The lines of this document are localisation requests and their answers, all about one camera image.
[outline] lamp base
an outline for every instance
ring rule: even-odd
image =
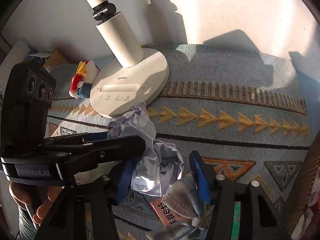
[[[98,74],[90,92],[95,111],[116,118],[138,102],[150,104],[161,93],[169,76],[167,60],[155,49],[143,52],[143,60],[133,67],[124,68],[115,59]]]

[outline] plush toy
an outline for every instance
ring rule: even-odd
[[[75,99],[90,98],[91,87],[99,71],[93,60],[80,61],[76,74],[72,78],[70,96]]]

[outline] human hand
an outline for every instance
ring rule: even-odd
[[[41,224],[44,217],[48,213],[52,204],[58,197],[62,190],[62,187],[48,187],[48,198],[44,201],[44,203],[37,209],[36,214],[33,216],[33,221],[36,224]],[[26,209],[25,205],[31,205],[31,197],[29,194],[23,189],[22,184],[16,182],[10,182],[9,184],[9,192],[14,199],[14,201],[24,210]]]

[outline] camera lens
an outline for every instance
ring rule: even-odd
[[[47,88],[45,82],[41,81],[38,87],[38,98],[42,100],[44,98],[45,89]]]
[[[47,100],[48,100],[48,102],[51,101],[52,95],[53,95],[53,90],[52,90],[52,88],[50,88],[50,89],[48,90],[48,95],[47,95]]]
[[[36,77],[35,76],[31,76],[28,80],[28,84],[27,84],[27,90],[28,93],[32,93],[33,90],[35,90],[36,87]]]

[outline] patterned tablecloth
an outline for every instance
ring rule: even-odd
[[[310,146],[307,109],[292,62],[214,45],[156,49],[170,68],[166,87],[147,109],[157,138],[176,144],[186,173],[188,154],[198,150],[217,173],[241,183],[259,181],[281,212]],[[102,69],[113,59],[95,64]],[[47,136],[105,131],[110,122],[89,99],[70,99],[76,67],[51,72],[57,91]],[[113,207],[121,239],[146,239],[146,230],[163,226],[149,204],[154,199],[129,190]]]

